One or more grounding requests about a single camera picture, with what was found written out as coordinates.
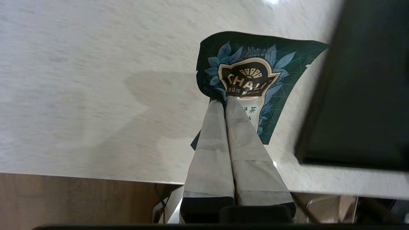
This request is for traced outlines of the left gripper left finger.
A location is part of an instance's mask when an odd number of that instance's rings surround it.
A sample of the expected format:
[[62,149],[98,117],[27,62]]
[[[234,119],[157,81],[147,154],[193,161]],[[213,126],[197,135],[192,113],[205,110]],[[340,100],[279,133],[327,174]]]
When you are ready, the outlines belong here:
[[235,186],[224,106],[209,103],[184,184],[184,223],[218,223],[219,212],[234,206]]

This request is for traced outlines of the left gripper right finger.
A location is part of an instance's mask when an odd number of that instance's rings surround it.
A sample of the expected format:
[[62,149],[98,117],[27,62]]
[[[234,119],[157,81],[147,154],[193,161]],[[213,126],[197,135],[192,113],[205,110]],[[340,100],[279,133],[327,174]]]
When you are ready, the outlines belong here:
[[292,221],[296,204],[243,107],[227,97],[226,127],[235,185],[241,207],[285,208]]

